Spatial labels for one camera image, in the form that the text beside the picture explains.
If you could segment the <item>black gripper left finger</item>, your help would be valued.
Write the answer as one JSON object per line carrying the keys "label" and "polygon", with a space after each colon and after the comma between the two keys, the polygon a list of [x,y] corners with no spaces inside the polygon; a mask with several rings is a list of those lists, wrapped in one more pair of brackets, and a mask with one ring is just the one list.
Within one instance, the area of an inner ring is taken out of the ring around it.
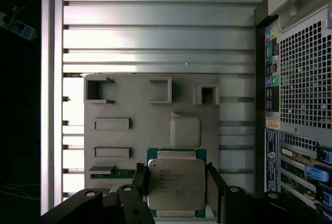
{"label": "black gripper left finger", "polygon": [[148,167],[136,165],[131,184],[103,195],[95,189],[81,190],[39,218],[39,223],[155,223],[143,194],[148,188]]}

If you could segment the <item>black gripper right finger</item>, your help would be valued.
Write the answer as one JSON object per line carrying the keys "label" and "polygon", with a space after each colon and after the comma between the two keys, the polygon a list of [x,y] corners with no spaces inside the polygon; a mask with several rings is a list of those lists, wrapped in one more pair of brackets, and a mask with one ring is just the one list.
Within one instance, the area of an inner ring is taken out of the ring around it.
{"label": "black gripper right finger", "polygon": [[279,192],[254,197],[229,186],[212,163],[206,165],[206,201],[217,223],[323,223],[323,216]]}

